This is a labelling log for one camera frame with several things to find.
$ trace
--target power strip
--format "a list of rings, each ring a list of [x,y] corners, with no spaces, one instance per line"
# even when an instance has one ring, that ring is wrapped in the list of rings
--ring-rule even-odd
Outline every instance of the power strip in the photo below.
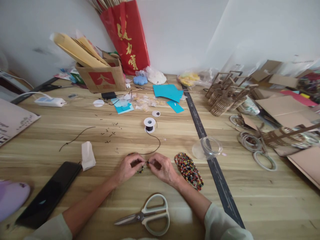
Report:
[[[46,106],[46,107],[62,107],[67,103],[62,98],[47,98],[47,97],[40,97],[34,102],[40,106]]]

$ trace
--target red logo on box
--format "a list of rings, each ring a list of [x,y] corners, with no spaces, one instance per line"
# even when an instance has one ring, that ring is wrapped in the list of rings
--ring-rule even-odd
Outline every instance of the red logo on box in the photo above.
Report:
[[[89,75],[96,85],[116,84],[111,72],[89,72]]]

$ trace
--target red bag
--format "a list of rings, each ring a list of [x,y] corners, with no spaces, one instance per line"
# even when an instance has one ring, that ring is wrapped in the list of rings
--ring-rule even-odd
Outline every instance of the red bag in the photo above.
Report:
[[[121,57],[126,74],[136,75],[135,71],[150,65],[136,0],[110,7],[100,18]]]

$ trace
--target smartphone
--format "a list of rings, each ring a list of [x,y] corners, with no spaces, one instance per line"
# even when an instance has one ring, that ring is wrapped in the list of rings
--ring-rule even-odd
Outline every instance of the smartphone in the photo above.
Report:
[[[64,162],[18,217],[16,224],[33,229],[37,229],[44,224],[80,170],[80,164]]]

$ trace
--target sleeve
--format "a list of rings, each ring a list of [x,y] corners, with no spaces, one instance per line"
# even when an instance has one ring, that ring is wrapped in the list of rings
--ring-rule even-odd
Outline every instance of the sleeve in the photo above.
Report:
[[[72,240],[72,233],[62,214],[51,218],[24,240]]]
[[[251,233],[241,228],[228,214],[211,204],[204,218],[205,240],[253,240]]]

